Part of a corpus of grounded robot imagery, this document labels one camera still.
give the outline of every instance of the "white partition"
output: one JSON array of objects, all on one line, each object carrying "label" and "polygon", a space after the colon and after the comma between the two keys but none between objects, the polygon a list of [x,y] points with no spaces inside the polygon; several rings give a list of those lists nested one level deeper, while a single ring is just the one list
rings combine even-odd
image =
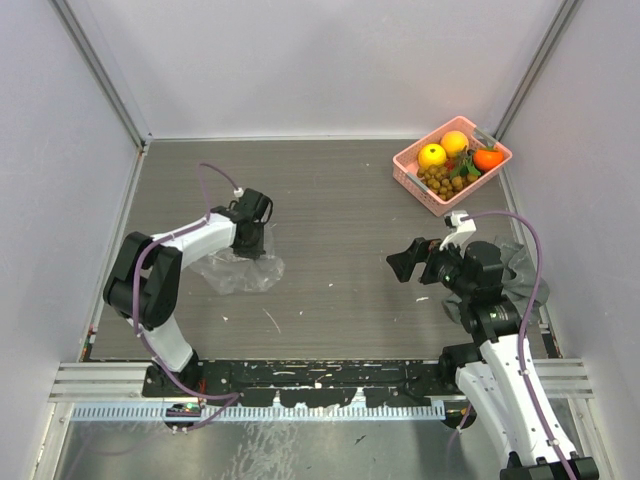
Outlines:
[{"label": "white partition", "polygon": [[69,3],[156,138],[418,136],[456,115],[493,130],[560,4]]},{"label": "white partition", "polygon": [[0,3],[0,464],[26,478],[81,349],[136,149],[51,5]]},{"label": "white partition", "polygon": [[639,21],[637,2],[583,2],[504,139],[558,339],[585,361],[621,479],[640,472]]}]

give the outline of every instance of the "lemon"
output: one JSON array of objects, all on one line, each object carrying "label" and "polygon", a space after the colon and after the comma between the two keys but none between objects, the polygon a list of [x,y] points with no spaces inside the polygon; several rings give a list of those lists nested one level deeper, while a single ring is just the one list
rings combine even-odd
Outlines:
[{"label": "lemon", "polygon": [[418,163],[422,168],[432,165],[439,166],[447,161],[447,152],[437,143],[430,143],[422,147],[418,154]]},{"label": "lemon", "polygon": [[469,147],[469,139],[464,133],[452,130],[443,135],[440,145],[447,152],[447,156],[452,158]]}]

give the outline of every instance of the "plastic basket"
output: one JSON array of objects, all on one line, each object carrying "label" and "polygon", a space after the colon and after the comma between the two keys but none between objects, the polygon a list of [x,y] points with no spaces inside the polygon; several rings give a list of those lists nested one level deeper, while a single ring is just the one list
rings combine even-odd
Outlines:
[{"label": "plastic basket", "polygon": [[[494,147],[504,154],[504,160],[500,165],[484,173],[477,181],[465,188],[462,192],[458,193],[451,200],[445,201],[429,190],[426,185],[420,181],[416,174],[418,173],[419,167],[418,153],[420,152],[420,149],[429,143],[439,143],[442,136],[451,130],[459,130],[464,133],[469,139],[469,148],[484,147],[487,146],[489,142],[493,143]],[[495,177],[498,172],[500,172],[500,169],[503,168],[509,160],[511,160],[511,156],[511,150],[506,148],[495,138],[479,130],[469,119],[465,117],[456,117],[394,156],[393,178],[406,188],[411,195],[420,200],[420,202],[431,210],[435,216],[440,217],[448,212],[454,205],[467,198],[477,189],[482,187],[482,185]]]}]

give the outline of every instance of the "gray basket handle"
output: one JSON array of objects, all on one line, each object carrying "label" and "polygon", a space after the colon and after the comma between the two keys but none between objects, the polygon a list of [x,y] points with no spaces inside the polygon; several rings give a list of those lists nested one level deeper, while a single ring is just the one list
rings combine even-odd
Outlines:
[{"label": "gray basket handle", "polygon": [[422,190],[424,193],[427,193],[429,191],[427,186],[424,183],[422,183],[420,179],[413,173],[407,173],[407,177],[409,177],[409,180],[415,183],[420,188],[420,190]]},{"label": "gray basket handle", "polygon": [[476,135],[482,137],[482,139],[484,140],[484,145],[486,147],[488,147],[490,144],[492,146],[495,146],[498,143],[498,140],[496,140],[494,137],[492,137],[491,135],[489,135],[487,132],[485,132],[484,130],[479,129],[478,127],[473,129],[473,136],[475,137]]}]

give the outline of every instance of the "gray wooden tabletop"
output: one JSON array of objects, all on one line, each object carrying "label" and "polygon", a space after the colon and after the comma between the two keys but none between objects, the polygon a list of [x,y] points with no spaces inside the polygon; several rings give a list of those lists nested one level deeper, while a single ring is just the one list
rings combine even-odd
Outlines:
[{"label": "gray wooden tabletop", "polygon": [[[470,341],[447,318],[440,285],[396,280],[385,263],[414,237],[446,235],[433,216],[393,180],[402,140],[155,142],[142,169],[127,232],[173,230],[204,214],[195,165],[206,160],[238,183],[270,196],[282,279],[266,293],[220,296],[187,269],[176,318],[203,358],[437,358]],[[229,185],[207,173],[216,205]],[[506,208],[498,179],[458,205],[469,212]],[[512,236],[504,218],[477,222],[474,239]],[[544,356],[536,327],[532,350]],[[106,307],[92,358],[148,355],[129,325]]]}]

